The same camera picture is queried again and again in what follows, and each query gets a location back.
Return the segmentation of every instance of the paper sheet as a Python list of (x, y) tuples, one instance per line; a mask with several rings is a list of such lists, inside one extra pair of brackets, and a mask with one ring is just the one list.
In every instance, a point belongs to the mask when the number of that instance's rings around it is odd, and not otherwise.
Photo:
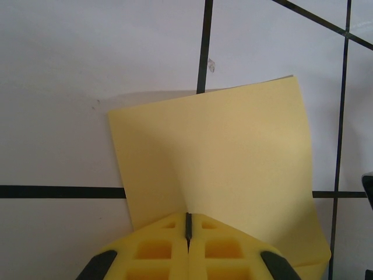
[(305, 275), (305, 265), (326, 265), (295, 77), (114, 110), (109, 119), (135, 229), (201, 213), (274, 245)]

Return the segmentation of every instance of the yellow paper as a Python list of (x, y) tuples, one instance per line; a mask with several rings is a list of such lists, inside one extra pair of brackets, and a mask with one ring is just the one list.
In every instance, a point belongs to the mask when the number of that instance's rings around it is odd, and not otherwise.
[(326, 266), (296, 78), (114, 110), (109, 118), (135, 229), (174, 212), (200, 213), (274, 245), (304, 275)]

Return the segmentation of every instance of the sticky note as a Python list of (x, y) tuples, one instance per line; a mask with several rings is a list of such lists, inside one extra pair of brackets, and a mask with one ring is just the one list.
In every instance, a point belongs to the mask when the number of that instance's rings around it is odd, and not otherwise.
[(330, 250), (295, 77), (113, 110), (109, 121), (135, 229), (205, 214), (274, 245), (305, 279), (322, 273)]

